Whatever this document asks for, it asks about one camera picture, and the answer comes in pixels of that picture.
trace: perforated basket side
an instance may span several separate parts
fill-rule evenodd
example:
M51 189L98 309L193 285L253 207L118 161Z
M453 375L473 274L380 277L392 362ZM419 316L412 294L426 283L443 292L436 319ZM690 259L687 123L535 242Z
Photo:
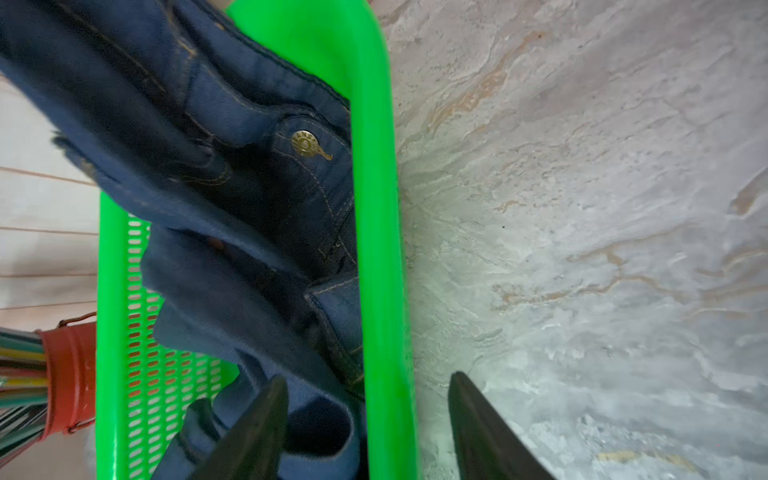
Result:
M151 477L195 399L214 396L236 366L160 346L162 298L141 285L150 224L101 195L96 446L98 480Z

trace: green laundry basket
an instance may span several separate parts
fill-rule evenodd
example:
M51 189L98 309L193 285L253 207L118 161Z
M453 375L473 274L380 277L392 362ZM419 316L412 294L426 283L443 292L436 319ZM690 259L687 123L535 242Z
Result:
M386 44L365 0L237 0L227 14L253 40L350 100L357 253L372 480L416 480L413 361L400 243ZM149 225L101 198L96 423L98 480L145 480L184 410L237 368L159 346L162 299L141 286Z

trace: gray marble tile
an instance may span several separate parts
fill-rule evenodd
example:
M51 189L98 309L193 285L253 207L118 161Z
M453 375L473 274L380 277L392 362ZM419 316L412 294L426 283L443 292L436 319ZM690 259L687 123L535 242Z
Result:
M768 2L372 5L426 478L457 369L560 480L768 478Z

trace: jeans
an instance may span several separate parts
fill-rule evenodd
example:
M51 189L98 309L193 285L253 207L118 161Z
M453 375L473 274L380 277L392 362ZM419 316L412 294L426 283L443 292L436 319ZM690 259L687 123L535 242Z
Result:
M155 338L240 376L195 402L155 478L186 478L276 374L280 477L354 478L365 448L349 105L204 0L4 0L0 71L53 141L153 222Z

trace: jeans pocket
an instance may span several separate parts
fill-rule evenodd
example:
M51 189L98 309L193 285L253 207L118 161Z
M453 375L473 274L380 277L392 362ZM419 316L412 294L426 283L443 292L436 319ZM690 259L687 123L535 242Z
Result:
M326 336L328 358L346 389L363 398L362 325L357 274L335 276L307 289L306 300Z

